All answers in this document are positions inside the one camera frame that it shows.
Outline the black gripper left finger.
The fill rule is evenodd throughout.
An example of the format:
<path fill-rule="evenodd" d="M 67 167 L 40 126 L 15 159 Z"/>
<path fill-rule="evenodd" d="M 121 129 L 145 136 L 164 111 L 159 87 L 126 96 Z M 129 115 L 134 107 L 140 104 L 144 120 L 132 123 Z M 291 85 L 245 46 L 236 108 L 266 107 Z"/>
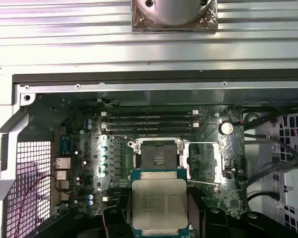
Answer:
<path fill-rule="evenodd" d="M 123 238 L 130 221 L 130 189 L 110 189 L 95 215 L 71 209 L 49 218 L 31 232 L 32 238 Z M 115 232 L 107 235 L 107 230 Z"/>

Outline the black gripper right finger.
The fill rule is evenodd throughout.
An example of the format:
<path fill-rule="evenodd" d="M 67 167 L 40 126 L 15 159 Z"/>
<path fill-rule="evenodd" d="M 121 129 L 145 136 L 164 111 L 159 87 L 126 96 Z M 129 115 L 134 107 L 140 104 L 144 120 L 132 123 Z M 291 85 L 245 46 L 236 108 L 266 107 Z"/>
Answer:
<path fill-rule="evenodd" d="M 209 207 L 202 192 L 188 188 L 188 221 L 198 238 L 298 238 L 298 234 L 258 212 L 245 212 L 239 219 L 219 207 Z"/>

